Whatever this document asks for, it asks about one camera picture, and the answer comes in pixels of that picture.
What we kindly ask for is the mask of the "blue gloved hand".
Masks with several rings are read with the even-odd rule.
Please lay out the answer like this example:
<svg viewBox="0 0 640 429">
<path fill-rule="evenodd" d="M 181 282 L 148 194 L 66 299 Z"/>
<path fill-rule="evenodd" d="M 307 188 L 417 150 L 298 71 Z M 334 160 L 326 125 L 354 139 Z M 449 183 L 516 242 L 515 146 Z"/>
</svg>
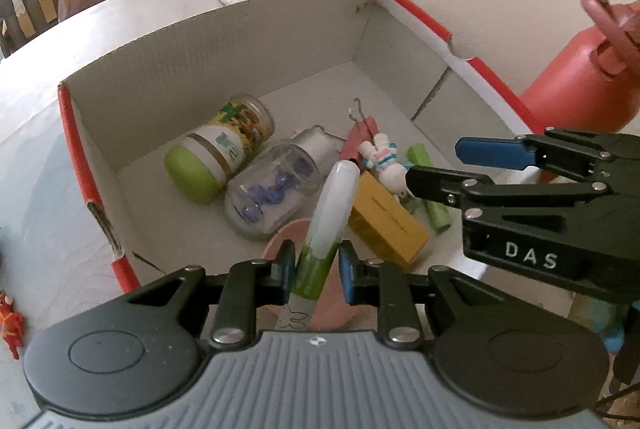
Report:
<svg viewBox="0 0 640 429">
<path fill-rule="evenodd" d="M 609 353 L 617 354 L 625 342 L 623 320 L 628 305 L 615 305 L 576 293 L 568 318 L 598 335 Z"/>
</svg>

